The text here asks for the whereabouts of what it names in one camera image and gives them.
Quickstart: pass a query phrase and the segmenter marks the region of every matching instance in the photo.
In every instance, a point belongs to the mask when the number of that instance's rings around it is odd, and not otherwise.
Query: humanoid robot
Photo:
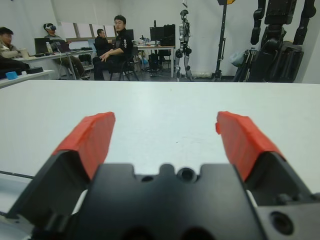
[[[188,7],[187,0],[183,0],[182,3],[186,8]],[[191,67],[189,66],[190,54],[192,52],[191,48],[188,46],[190,34],[190,23],[187,20],[187,15],[189,14],[188,10],[184,9],[181,11],[181,20],[182,23],[179,25],[179,40],[180,40],[180,48],[175,51],[175,64],[176,64],[176,78],[179,82],[180,80],[180,59],[184,55],[184,69],[186,77],[192,82],[192,73]]]
[[[258,9],[254,12],[254,28],[251,43],[259,42],[261,22],[265,15],[267,0],[258,0]],[[297,0],[269,0],[264,23],[265,28],[261,41],[261,49],[252,65],[249,82],[269,82],[269,71],[282,48],[286,31],[284,24],[291,24]],[[300,26],[296,31],[293,44],[302,45],[307,35],[310,18],[316,14],[315,0],[304,0]]]

